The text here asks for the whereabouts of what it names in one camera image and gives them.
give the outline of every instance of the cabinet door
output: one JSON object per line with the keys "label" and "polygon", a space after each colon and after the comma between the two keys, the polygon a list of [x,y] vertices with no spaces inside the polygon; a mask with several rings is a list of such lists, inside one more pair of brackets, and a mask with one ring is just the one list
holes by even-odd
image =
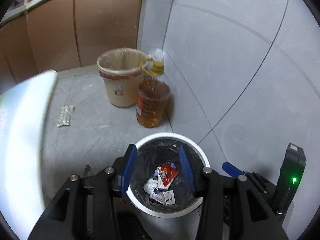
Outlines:
{"label": "cabinet door", "polygon": [[73,0],[50,0],[28,12],[28,34],[40,72],[80,67]]}
{"label": "cabinet door", "polygon": [[16,85],[10,66],[0,50],[0,95]]}
{"label": "cabinet door", "polygon": [[95,64],[110,49],[135,49],[140,7],[141,0],[75,0],[81,64]]}
{"label": "cabinet door", "polygon": [[39,73],[28,37],[26,15],[0,29],[0,47],[18,83]]}

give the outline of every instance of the trash can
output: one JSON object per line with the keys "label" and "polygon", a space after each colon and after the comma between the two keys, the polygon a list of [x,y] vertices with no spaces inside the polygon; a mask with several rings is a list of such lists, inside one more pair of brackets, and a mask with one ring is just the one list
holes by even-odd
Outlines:
{"label": "trash can", "polygon": [[137,87],[142,79],[139,66],[146,58],[142,51],[129,48],[109,50],[98,57],[100,76],[113,105],[128,107],[137,102]]}
{"label": "trash can", "polygon": [[[179,159],[179,147],[182,143],[189,147],[197,165],[210,167],[203,150],[195,142],[180,134],[156,133],[135,144],[138,155],[127,195],[138,209],[155,217],[175,218],[192,212],[202,203],[203,198],[194,198],[185,184]],[[150,194],[145,192],[143,187],[154,174],[156,166],[167,162],[174,163],[179,173],[168,188],[173,190],[175,204],[165,206],[150,201]]]}

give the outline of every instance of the metal screw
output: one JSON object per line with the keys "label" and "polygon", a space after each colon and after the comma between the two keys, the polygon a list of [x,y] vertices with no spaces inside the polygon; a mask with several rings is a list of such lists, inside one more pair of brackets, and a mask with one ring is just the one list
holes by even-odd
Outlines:
{"label": "metal screw", "polygon": [[76,181],[79,179],[79,176],[77,174],[72,174],[69,178],[71,181]]}
{"label": "metal screw", "polygon": [[243,174],[240,174],[240,175],[238,176],[238,179],[239,179],[239,181],[245,182],[245,181],[247,180],[247,176],[245,176],[245,175],[243,175]]}
{"label": "metal screw", "polygon": [[209,167],[204,167],[204,168],[202,168],[202,171],[203,171],[205,174],[208,174],[208,173],[211,173],[211,172],[212,172],[212,169],[209,168]]}
{"label": "metal screw", "polygon": [[115,169],[112,168],[112,167],[107,167],[107,168],[104,170],[104,172],[105,172],[106,174],[112,174],[112,173],[115,172]]}

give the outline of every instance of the gray floor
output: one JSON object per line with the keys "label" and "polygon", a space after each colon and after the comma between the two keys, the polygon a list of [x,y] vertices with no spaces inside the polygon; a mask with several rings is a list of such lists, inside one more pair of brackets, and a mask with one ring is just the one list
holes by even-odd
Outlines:
{"label": "gray floor", "polygon": [[[74,105],[71,125],[56,127],[60,108]],[[135,107],[117,108],[109,101],[99,74],[59,79],[52,96],[44,128],[42,186],[48,203],[71,174],[82,175],[89,164],[94,173],[123,156],[129,143],[156,132],[171,132],[166,117],[152,129],[138,124]],[[161,219],[135,213],[153,240],[195,239],[199,212],[175,219]]]}

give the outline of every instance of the red label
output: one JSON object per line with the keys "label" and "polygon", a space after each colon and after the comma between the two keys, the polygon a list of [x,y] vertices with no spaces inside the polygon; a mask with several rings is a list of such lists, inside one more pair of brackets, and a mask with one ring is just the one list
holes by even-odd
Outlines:
{"label": "red label", "polygon": [[130,75],[130,76],[119,76],[119,77],[116,77],[116,76],[107,75],[105,73],[102,73],[101,71],[99,71],[99,73],[100,73],[101,77],[107,78],[107,79],[111,79],[112,81],[123,80],[123,79],[131,79],[131,78],[135,78],[135,77],[141,75],[141,73],[137,73],[137,74],[133,74],[133,75]]}
{"label": "red label", "polygon": [[142,116],[142,107],[143,107],[143,97],[141,95],[138,96],[137,101],[137,113]]}
{"label": "red label", "polygon": [[171,167],[170,163],[164,163],[161,165],[161,173],[165,176],[161,176],[163,186],[167,186],[177,175],[178,171]]}

